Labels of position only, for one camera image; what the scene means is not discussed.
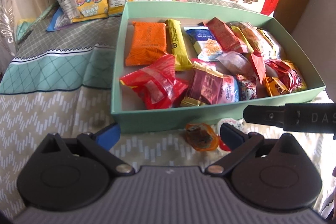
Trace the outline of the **person's right hand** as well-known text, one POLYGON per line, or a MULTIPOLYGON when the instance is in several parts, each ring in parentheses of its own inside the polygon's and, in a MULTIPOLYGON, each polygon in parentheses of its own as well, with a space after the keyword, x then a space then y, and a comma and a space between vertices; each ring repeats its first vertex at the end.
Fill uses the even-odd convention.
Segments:
POLYGON ((336 180, 336 166, 333 169, 333 180, 336 180))

